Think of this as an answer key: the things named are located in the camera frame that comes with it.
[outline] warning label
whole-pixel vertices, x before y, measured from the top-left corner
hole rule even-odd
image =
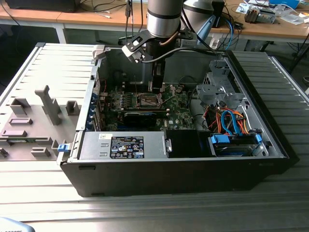
[[[112,137],[110,157],[112,159],[144,158],[144,137]]]

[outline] slotted metal surface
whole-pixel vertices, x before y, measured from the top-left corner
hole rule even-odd
[[[262,84],[255,83],[264,89]],[[273,83],[271,88],[281,87]],[[266,103],[271,110],[303,110],[306,105]],[[293,137],[306,135],[307,125],[283,128]],[[36,232],[308,231],[309,145],[293,148],[300,162],[251,191],[189,195],[83,198],[55,161],[0,162],[0,217],[23,221]]]
[[[308,146],[309,99],[297,83],[266,53],[233,53],[291,145]]]

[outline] floor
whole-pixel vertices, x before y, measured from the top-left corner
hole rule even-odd
[[[28,54],[37,42],[58,43],[56,31],[52,28],[20,27],[12,26],[12,37],[3,33],[0,37],[0,92],[9,84],[14,74],[18,71]],[[105,44],[117,44],[117,39],[124,36],[123,32],[100,31],[99,37]],[[67,30],[68,41],[71,44],[97,44],[94,31],[92,30]],[[232,49],[237,49],[239,44],[246,41],[239,40]],[[292,53],[295,51],[287,43],[270,44],[266,48],[269,55],[275,56],[286,69],[293,60]],[[292,73],[293,78],[305,90],[306,85],[302,79],[309,75],[309,58],[303,59]]]

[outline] desk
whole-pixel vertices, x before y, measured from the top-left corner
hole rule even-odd
[[[104,2],[104,0],[94,0],[94,2]],[[106,5],[105,7],[113,7],[123,4],[125,0],[116,1],[117,3]],[[275,24],[248,24],[244,21],[244,14],[235,13],[232,11],[236,6],[242,2],[241,0],[227,0],[227,7],[230,14],[236,21],[243,23],[240,39],[247,40],[262,40],[262,41],[278,41],[278,42],[292,42],[302,43],[309,32],[308,24],[301,24],[295,26],[281,19],[277,19]],[[91,29],[91,30],[113,30],[124,31],[126,25],[125,7],[119,7],[110,10],[108,19],[96,13],[86,12],[82,9],[75,13],[49,12],[49,11],[35,11],[35,10],[13,10],[3,0],[5,9],[18,21],[22,26],[38,26],[38,27],[52,27],[57,31],[60,43],[66,43],[65,29]],[[309,7],[300,7],[299,11],[309,10]],[[143,4],[144,11],[144,27],[146,27],[146,12],[147,4]],[[134,12],[134,31],[138,31],[141,25],[140,4],[133,4]],[[15,25],[16,23],[7,15],[7,13],[0,7],[0,24]],[[221,38],[229,33],[227,26],[221,28],[211,29],[211,37]]]

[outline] blue latch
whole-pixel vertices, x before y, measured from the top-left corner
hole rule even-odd
[[[255,139],[257,140],[258,143],[262,141],[262,137],[259,134],[255,136]]]
[[[70,145],[69,144],[60,144],[58,146],[58,152],[69,152]]]
[[[211,137],[211,142],[213,144],[229,144],[230,143],[230,140],[228,138],[227,135],[225,134],[215,134]]]

